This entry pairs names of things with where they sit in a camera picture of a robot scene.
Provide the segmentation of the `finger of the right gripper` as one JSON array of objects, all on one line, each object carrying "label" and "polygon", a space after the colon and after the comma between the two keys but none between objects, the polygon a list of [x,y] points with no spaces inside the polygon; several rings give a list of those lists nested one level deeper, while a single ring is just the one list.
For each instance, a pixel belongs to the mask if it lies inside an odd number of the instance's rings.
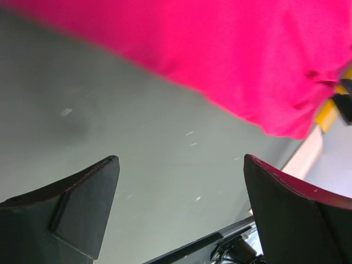
[{"label": "finger of the right gripper", "polygon": [[332,101],[346,125],[351,125],[351,79],[340,79],[339,84],[345,89],[346,93],[335,93],[332,96]]}]

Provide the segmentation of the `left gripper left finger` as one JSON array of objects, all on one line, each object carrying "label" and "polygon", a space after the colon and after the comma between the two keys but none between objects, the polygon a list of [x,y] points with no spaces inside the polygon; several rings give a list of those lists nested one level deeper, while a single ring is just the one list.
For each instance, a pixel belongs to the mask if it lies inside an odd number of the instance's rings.
[{"label": "left gripper left finger", "polygon": [[1,203],[1,263],[93,263],[98,259],[120,173],[105,159]]}]

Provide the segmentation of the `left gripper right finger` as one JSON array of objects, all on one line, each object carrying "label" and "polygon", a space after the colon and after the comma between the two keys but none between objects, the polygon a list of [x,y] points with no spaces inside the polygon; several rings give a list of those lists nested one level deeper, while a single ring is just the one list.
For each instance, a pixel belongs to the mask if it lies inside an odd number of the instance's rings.
[{"label": "left gripper right finger", "polygon": [[244,178],[267,263],[351,263],[351,198],[249,154]]}]

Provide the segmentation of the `pink t shirt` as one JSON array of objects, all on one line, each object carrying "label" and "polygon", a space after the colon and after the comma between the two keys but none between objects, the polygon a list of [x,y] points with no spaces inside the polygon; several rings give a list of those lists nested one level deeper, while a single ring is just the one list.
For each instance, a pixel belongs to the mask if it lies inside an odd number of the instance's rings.
[{"label": "pink t shirt", "polygon": [[305,138],[351,61],[351,1],[1,1],[195,89],[266,134]]}]

